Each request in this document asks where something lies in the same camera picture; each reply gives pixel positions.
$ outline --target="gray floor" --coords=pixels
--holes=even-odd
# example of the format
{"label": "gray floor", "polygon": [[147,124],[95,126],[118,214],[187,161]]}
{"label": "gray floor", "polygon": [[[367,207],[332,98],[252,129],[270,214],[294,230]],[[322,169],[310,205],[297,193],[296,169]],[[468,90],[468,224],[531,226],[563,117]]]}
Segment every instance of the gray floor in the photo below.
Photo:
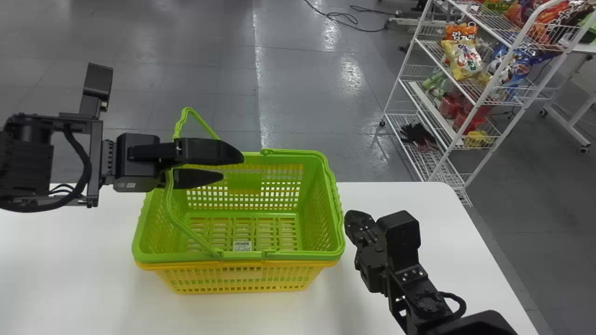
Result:
{"label": "gray floor", "polygon": [[[326,11],[414,5],[401,1],[313,3]],[[369,29],[384,23],[357,15]],[[377,122],[403,62],[398,46],[410,38],[338,27],[301,0],[5,0],[0,120],[76,111],[93,61],[114,67],[107,138],[133,131],[168,140],[191,106],[241,150],[320,150],[339,181],[409,181],[395,138]],[[541,334],[589,333],[596,162],[535,115],[470,187],[470,215]],[[206,136],[190,121],[185,133]],[[54,144],[54,180],[76,180],[80,163],[60,136]]]}

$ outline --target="yellow basket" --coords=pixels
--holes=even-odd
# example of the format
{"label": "yellow basket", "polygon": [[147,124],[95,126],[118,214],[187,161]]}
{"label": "yellow basket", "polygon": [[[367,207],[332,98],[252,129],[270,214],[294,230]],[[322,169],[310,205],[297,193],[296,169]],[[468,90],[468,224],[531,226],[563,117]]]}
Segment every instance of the yellow basket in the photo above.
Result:
{"label": "yellow basket", "polygon": [[242,293],[305,289],[336,260],[214,260],[202,262],[141,263],[154,271],[174,292]]}

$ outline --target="white cart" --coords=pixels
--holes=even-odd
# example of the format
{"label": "white cart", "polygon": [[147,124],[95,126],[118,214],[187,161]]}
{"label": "white cart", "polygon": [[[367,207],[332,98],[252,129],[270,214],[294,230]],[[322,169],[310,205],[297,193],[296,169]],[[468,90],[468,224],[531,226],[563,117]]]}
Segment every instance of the white cart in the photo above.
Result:
{"label": "white cart", "polygon": [[547,102],[540,111],[540,116],[552,116],[555,121],[557,121],[566,131],[568,131],[579,141],[579,152],[587,153],[589,152],[589,147],[592,145],[592,143],[581,133],[581,131],[576,128],[576,125],[578,121],[583,118],[586,112],[588,112],[590,107],[596,103],[596,89],[594,87],[590,88],[589,85],[585,86],[588,88],[590,96],[586,102],[577,111],[575,111],[575,113],[570,113],[564,107],[557,104],[556,99],[559,97],[559,94],[562,91],[561,89],[569,82],[573,81],[573,77],[580,72],[583,65],[587,61],[592,60],[593,54],[596,53],[596,45],[577,44],[573,49],[573,52],[585,54],[584,58],[577,64],[577,66],[575,66],[575,68],[566,76],[563,83],[555,90],[555,94],[552,96],[552,99]]}
{"label": "white cart", "polygon": [[[596,22],[596,14],[592,13],[583,27],[535,23],[540,13],[563,1],[551,0],[539,6],[529,17],[526,25],[523,28],[519,28],[509,22],[502,14],[493,12],[474,0],[446,0],[440,2],[441,5],[439,6],[432,6],[433,1],[435,0],[429,0],[424,8],[402,68],[393,84],[393,89],[385,105],[383,111],[384,119],[380,122],[380,125],[383,126],[385,125],[385,121],[388,121],[391,129],[399,139],[402,126],[409,123],[422,123],[437,139],[439,150],[420,151],[411,144],[404,144],[400,139],[400,143],[409,160],[414,165],[418,177],[421,181],[440,181],[447,183],[455,190],[464,204],[471,205],[470,198],[465,191],[466,187],[470,185],[480,170],[482,170],[482,167],[488,162],[505,137],[507,137],[512,128],[524,115],[528,107],[537,99],[548,99],[547,96],[541,94],[542,89],[552,78],[567,55],[572,52],[586,30]],[[453,75],[451,75],[449,66],[443,61],[444,52],[439,44],[439,41],[445,36],[445,31],[441,27],[428,24],[428,21],[432,17],[431,7],[442,8],[445,7],[445,4],[460,15],[473,20],[479,27],[480,36],[485,34],[488,39],[502,42],[509,47],[509,52],[504,57],[504,61],[496,70],[496,73],[501,73],[504,70],[513,56],[514,50],[517,48],[561,51],[562,54],[553,59],[551,62],[553,64],[552,68],[540,84],[537,85],[526,79],[516,88],[498,86],[498,76],[494,76],[486,87],[480,85],[474,79],[456,81]],[[537,26],[542,25],[545,29],[539,30],[535,29],[536,27],[531,29],[534,24]],[[537,42],[550,40],[550,38],[544,38],[547,29],[548,31],[555,29],[556,34],[559,36],[566,36],[567,42],[565,44],[560,41],[552,44]],[[537,35],[536,31],[543,33],[542,35]],[[414,48],[423,50],[426,54],[426,57],[424,57],[426,59],[422,60],[420,57],[412,57],[412,50]],[[481,54],[488,55],[492,53],[492,50],[487,50],[485,46],[482,46],[482,48],[484,48],[484,51],[479,48]],[[446,120],[439,114],[433,98],[428,95],[422,86],[423,81],[433,74],[437,68],[443,71],[448,80],[474,105],[459,131],[454,131],[451,121]],[[397,97],[395,93],[398,87],[405,90],[407,96],[409,96],[413,105],[415,105],[415,110],[404,110],[403,101],[394,100]],[[464,135],[464,131],[472,121],[478,108],[486,105],[517,106],[520,107],[520,110],[502,132],[487,120],[482,125],[483,129],[481,129],[486,136],[482,136],[482,142],[479,143],[478,137]],[[449,160],[449,155],[454,150],[486,150],[486,154],[472,173],[459,173]]]}

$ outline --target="stacked baskets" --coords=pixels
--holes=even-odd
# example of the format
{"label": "stacked baskets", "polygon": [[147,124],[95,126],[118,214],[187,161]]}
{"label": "stacked baskets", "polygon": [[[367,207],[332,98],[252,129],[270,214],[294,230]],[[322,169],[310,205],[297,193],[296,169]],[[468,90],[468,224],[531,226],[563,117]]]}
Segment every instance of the stacked baskets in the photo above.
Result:
{"label": "stacked baskets", "polygon": [[[191,113],[182,111],[174,138]],[[317,151],[263,149],[244,163],[187,165],[223,180],[147,194],[132,244],[138,266],[177,293],[301,290],[342,255],[336,180]]]}

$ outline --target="green basket handle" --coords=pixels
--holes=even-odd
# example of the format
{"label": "green basket handle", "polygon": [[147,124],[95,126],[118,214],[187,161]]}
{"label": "green basket handle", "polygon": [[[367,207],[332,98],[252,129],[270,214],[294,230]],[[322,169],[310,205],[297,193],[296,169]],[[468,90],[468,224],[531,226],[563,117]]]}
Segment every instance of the green basket handle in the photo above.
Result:
{"label": "green basket handle", "polygon": [[[217,134],[213,131],[213,129],[211,129],[211,127],[209,127],[207,122],[205,122],[205,120],[203,120],[203,118],[191,107],[184,107],[182,109],[182,114],[180,115],[180,120],[178,120],[178,122],[176,122],[176,126],[174,128],[174,135],[172,136],[173,139],[177,139],[180,137],[180,133],[182,132],[182,126],[184,126],[184,123],[186,123],[186,121],[187,121],[188,113],[191,113],[192,116],[195,118],[195,120],[198,121],[198,123],[201,124],[201,126],[203,126],[203,128],[205,128],[205,130],[209,133],[211,138],[219,139],[219,136],[217,136]],[[173,209],[172,209],[172,191],[174,188],[173,180],[174,180],[174,177],[173,177],[172,169],[169,169],[166,171],[166,186],[164,189],[165,195],[166,195],[166,197],[165,197],[166,214],[170,217],[170,219],[172,220],[174,225],[176,227],[178,227],[180,230],[182,230],[182,232],[184,234],[186,234],[190,239],[197,242],[198,245],[200,245],[202,248],[204,248],[204,250],[206,250],[213,257],[221,258],[222,252],[224,252],[222,249],[214,248],[213,246],[211,246],[211,244],[209,244],[209,242],[207,240],[205,240],[203,237],[197,235],[194,231],[192,231],[188,227],[186,227],[180,221],[180,219],[173,214]]]}
{"label": "green basket handle", "polygon": [[180,115],[180,120],[176,122],[176,126],[174,127],[174,135],[172,136],[173,139],[177,139],[180,137],[180,133],[182,132],[182,126],[186,123],[188,118],[188,113],[191,113],[195,120],[205,128],[205,130],[209,133],[209,136],[213,139],[220,139],[219,136],[211,129],[211,127],[203,120],[203,118],[191,107],[184,107],[182,109],[182,114]]}

